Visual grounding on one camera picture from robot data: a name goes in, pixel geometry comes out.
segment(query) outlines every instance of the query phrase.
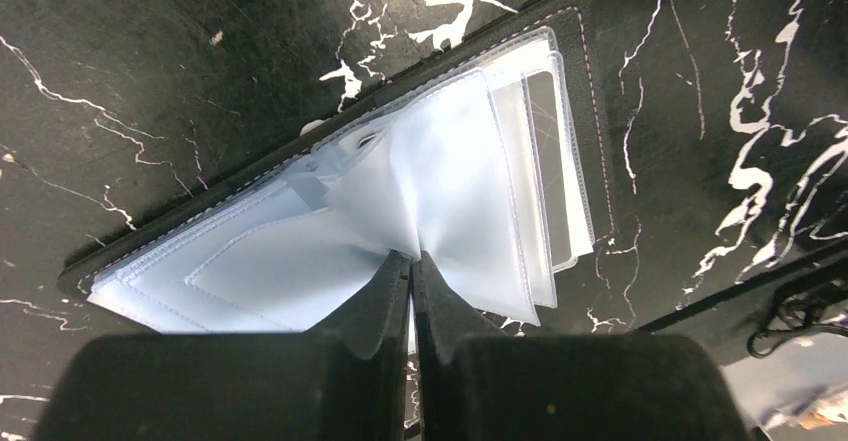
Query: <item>wire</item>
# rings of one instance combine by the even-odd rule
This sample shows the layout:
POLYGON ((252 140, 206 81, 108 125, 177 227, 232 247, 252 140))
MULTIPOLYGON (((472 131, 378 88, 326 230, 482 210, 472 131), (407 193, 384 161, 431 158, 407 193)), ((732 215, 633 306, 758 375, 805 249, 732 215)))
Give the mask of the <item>wire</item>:
POLYGON ((835 334, 837 336, 842 336, 848 338, 848 328, 837 326, 833 324, 813 324, 810 326, 803 326, 797 329, 765 329, 754 333, 750 338, 748 338, 748 343, 746 344, 748 348, 748 354, 751 356, 762 359, 766 356, 769 356, 773 352, 777 350, 777 348, 783 346, 789 341, 801 337, 808 336, 811 334, 835 334), (776 339, 777 341, 771 345, 771 347, 767 348, 764 351, 760 351, 754 346, 757 340, 761 339, 776 339))

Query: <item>black marble surface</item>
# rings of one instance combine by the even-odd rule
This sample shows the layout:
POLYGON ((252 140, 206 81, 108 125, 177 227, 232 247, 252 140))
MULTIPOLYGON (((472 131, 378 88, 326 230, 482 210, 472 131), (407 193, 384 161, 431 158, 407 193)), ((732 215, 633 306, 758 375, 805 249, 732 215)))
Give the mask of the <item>black marble surface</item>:
MULTIPOLYGON (((0 0, 3 439, 131 330, 64 297, 63 265, 527 1, 0 0)), ((624 331, 848 233, 848 0, 591 10, 618 232, 539 329, 624 331)))

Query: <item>leather cover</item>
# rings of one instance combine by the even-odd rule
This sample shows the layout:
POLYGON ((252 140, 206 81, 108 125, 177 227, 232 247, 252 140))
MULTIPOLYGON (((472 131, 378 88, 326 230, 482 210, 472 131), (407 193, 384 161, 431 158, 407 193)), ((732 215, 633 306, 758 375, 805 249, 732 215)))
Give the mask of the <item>leather cover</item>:
POLYGON ((614 231, 612 164, 600 81, 590 41, 586 0, 540 0, 522 8, 517 15, 501 18, 468 37, 457 48, 436 53, 365 95, 318 128, 286 144, 237 174, 211 186, 184 205, 142 226, 137 231, 68 267, 59 277, 60 289, 77 298, 90 292, 94 274, 132 255, 207 209, 240 193, 266 175, 297 158, 324 138, 331 136, 364 114, 379 108, 429 80, 462 66, 480 54, 528 30, 547 26, 554 31, 563 56, 569 104, 597 237, 614 231))

